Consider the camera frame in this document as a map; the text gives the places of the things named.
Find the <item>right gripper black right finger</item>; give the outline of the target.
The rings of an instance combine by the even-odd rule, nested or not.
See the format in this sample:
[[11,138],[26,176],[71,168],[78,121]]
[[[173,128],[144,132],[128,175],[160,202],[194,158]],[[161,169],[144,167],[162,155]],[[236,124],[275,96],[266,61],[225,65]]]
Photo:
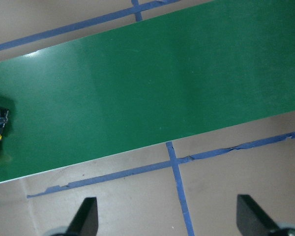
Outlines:
[[247,194],[238,194],[236,201],[236,225],[242,236],[269,236],[280,227]]

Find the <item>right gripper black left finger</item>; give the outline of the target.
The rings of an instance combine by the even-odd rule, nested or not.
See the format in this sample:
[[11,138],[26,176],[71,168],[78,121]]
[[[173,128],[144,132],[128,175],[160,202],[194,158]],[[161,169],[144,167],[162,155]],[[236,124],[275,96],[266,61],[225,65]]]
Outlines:
[[97,198],[85,198],[66,233],[70,236],[95,236],[98,232]]

